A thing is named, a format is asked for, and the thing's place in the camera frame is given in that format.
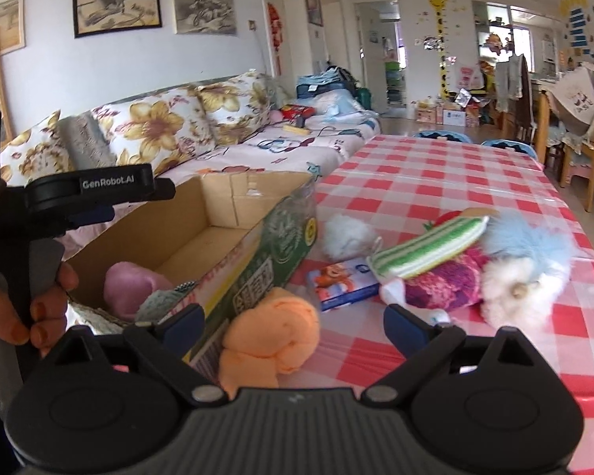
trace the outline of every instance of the fingernail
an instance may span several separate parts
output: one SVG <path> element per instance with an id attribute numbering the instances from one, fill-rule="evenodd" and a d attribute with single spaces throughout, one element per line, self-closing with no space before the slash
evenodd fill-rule
<path id="1" fill-rule="evenodd" d="M 35 339 L 36 339 L 35 342 L 37 344 L 46 344 L 46 340 L 49 338 L 49 335 L 41 327 L 36 327 L 35 330 L 33 331 L 33 334 L 35 334 Z"/>
<path id="2" fill-rule="evenodd" d="M 36 302 L 31 307 L 31 316 L 33 321 L 41 322 L 46 318 L 46 306 L 42 302 Z"/>
<path id="3" fill-rule="evenodd" d="M 22 323 L 18 322 L 13 325 L 11 337 L 17 344 L 26 343 L 29 340 L 29 330 Z"/>

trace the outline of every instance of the blue chair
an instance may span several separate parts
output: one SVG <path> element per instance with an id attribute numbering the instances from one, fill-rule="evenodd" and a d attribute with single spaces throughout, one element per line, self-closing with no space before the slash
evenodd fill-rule
<path id="1" fill-rule="evenodd" d="M 515 151 L 519 153 L 525 153 L 526 155 L 530 155 L 534 160 L 537 160 L 537 152 L 531 145 L 521 143 L 519 141 L 509 141 L 507 139 L 490 139 L 489 141 L 484 141 L 482 146 L 490 146 L 492 148 L 501 148 L 505 150 L 506 148 L 513 148 Z"/>
<path id="2" fill-rule="evenodd" d="M 449 132 L 447 130 L 425 130 L 413 135 L 414 137 L 426 137 L 427 139 L 438 139 L 446 137 L 447 141 L 456 141 L 458 143 L 473 144 L 473 141 L 468 135 L 461 132 Z"/>

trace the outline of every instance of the red chinese knot decoration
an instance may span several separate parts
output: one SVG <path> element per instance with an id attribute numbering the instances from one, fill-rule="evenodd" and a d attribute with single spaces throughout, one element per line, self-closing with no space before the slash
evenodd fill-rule
<path id="1" fill-rule="evenodd" d="M 284 42 L 282 36 L 282 20 L 279 19 L 279 12 L 273 4 L 268 4 L 268 17 L 270 18 L 270 32 L 273 36 L 273 47 L 275 49 L 275 60 L 277 63 L 277 74 L 282 74 L 282 64 L 279 60 L 279 47 Z"/>

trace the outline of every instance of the cardboard boxes on floor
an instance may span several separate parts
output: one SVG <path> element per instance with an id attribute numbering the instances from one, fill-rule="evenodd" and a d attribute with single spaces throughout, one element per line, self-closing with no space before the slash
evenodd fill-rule
<path id="1" fill-rule="evenodd" d="M 474 128 L 480 125 L 480 107 L 473 102 L 466 109 L 452 102 L 437 104 L 420 102 L 416 107 L 416 121 L 431 125 Z"/>
<path id="2" fill-rule="evenodd" d="M 175 285 L 196 281 L 171 314 L 190 303 L 203 307 L 204 335 L 184 360 L 215 380 L 230 321 L 284 286 L 314 244 L 314 193 L 307 173 L 194 177 L 177 187 L 173 200 L 142 205 L 71 258 L 80 277 L 71 294 L 74 310 L 95 333 L 127 325 L 107 313 L 103 300 L 106 272 L 121 261 Z"/>

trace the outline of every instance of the pink knitted fabric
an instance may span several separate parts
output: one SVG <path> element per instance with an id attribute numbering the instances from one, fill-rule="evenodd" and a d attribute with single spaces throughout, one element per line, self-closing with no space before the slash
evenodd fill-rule
<path id="1" fill-rule="evenodd" d="M 147 297 L 155 291 L 171 289 L 173 284 L 162 275 L 130 262 L 120 262 L 106 273 L 103 298 L 114 316 L 133 322 Z"/>
<path id="2" fill-rule="evenodd" d="M 431 271 L 405 281 L 407 303 L 426 309 L 455 310 L 482 300 L 482 269 L 488 258 L 477 246 Z"/>

